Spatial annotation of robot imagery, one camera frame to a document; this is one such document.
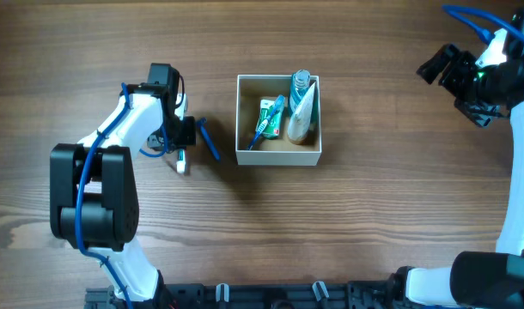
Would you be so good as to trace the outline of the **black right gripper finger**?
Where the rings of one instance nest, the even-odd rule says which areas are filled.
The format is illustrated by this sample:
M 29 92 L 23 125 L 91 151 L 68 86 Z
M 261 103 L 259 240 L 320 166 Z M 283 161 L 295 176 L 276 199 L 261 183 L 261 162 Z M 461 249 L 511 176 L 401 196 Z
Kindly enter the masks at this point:
M 456 99 L 454 107 L 479 128 L 485 128 L 494 119 L 503 117 L 499 106 L 479 106 Z
M 456 45 L 443 45 L 431 59 L 417 69 L 416 73 L 428 84 L 433 83 L 439 74 L 442 74 L 438 82 L 440 85 L 446 81 L 451 82 L 461 74 L 458 63 L 460 56 L 461 50 Z

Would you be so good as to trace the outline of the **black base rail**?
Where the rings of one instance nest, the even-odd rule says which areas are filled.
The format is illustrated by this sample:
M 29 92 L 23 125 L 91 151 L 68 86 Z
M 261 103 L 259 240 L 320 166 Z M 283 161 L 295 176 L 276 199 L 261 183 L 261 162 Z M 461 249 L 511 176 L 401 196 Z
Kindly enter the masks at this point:
M 398 282 L 360 281 L 327 284 L 229 285 L 168 284 L 152 300 L 134 308 L 167 309 L 377 309 L 418 308 Z

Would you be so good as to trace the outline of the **Colgate toothpaste tube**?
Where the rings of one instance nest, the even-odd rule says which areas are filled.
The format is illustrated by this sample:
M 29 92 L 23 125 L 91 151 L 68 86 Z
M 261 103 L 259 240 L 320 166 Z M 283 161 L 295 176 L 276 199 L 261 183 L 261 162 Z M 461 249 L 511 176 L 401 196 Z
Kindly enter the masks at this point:
M 184 149 L 178 151 L 176 172 L 179 174 L 184 174 L 186 172 L 186 151 Z

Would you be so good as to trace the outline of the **white cardboard box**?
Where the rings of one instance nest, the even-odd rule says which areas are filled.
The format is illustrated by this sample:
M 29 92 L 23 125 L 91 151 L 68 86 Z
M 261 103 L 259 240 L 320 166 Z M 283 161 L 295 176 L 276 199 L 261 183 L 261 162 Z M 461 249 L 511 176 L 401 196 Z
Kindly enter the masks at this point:
M 320 116 L 320 81 L 311 76 L 315 86 L 314 122 L 311 123 L 307 138 L 300 144 L 292 143 L 287 136 L 289 115 L 282 116 L 279 137 L 260 138 L 249 150 L 255 127 L 259 119 L 262 100 L 275 100 L 280 94 L 290 93 L 290 75 L 239 75 L 237 76 L 235 115 L 235 155 L 240 166 L 315 166 L 322 153 Z

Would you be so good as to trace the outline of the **white cream tube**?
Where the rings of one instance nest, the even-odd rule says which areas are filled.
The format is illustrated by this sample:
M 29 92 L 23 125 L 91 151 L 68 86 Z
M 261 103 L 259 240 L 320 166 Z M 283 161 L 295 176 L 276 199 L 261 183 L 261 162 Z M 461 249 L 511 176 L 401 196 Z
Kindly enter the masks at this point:
M 288 138 L 292 143 L 300 144 L 306 139 L 311 124 L 314 108 L 316 84 L 313 83 L 299 101 L 299 94 L 294 90 L 291 94 L 291 115 L 287 129 Z

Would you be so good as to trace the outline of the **teal mouthwash bottle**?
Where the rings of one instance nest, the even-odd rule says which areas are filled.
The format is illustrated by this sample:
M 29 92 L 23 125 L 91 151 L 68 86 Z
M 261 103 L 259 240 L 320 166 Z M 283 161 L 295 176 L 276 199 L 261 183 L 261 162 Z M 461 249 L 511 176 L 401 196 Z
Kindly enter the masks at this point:
M 288 113 L 290 116 L 293 115 L 294 111 L 300 104 L 301 100 L 307 93 L 308 89 L 311 87 L 311 75 L 308 70 L 298 70 L 291 76 L 290 86 L 289 86 L 289 102 L 288 102 Z M 311 120 L 310 120 L 310 130 L 315 130 L 318 119 L 319 112 L 319 99 L 318 99 L 319 90 L 315 88 L 314 90 L 314 103 L 312 107 Z

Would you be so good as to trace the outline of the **blue disposable razor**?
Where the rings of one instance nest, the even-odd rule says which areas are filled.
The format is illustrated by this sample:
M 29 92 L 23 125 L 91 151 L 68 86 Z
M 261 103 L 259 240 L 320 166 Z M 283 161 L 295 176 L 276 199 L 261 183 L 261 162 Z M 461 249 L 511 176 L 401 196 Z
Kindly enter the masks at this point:
M 200 131 L 200 134 L 202 136 L 202 138 L 204 139 L 209 151 L 211 152 L 213 158 L 216 160 L 216 161 L 220 161 L 221 160 L 221 156 L 220 156 L 220 153 L 218 152 L 217 148 L 216 148 L 216 145 L 213 143 L 211 137 L 210 137 L 210 133 L 209 131 L 206 129 L 206 124 L 207 122 L 207 119 L 206 118 L 201 118 L 200 120 L 198 120 L 196 122 L 196 126 L 198 127 L 199 131 Z

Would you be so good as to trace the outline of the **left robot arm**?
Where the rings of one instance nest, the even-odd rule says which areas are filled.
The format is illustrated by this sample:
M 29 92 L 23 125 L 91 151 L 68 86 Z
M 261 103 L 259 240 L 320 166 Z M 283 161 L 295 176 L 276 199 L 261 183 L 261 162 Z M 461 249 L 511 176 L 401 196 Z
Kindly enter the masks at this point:
M 97 262 L 111 283 L 104 292 L 109 306 L 177 306 L 136 236 L 133 161 L 176 152 L 176 170 L 185 173 L 186 144 L 180 139 L 195 143 L 195 119 L 186 111 L 182 81 L 124 84 L 116 109 L 95 131 L 50 153 L 52 234 Z

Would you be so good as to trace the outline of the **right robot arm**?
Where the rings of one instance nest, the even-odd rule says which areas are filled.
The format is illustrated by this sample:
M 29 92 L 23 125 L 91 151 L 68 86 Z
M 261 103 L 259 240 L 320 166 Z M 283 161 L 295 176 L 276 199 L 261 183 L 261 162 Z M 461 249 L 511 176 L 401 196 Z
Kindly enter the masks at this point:
M 485 126 L 508 109 L 514 141 L 509 202 L 494 252 L 463 251 L 445 268 L 408 270 L 404 295 L 422 306 L 524 308 L 524 54 L 487 49 L 480 58 L 444 45 L 417 70 L 438 81 L 455 106 Z

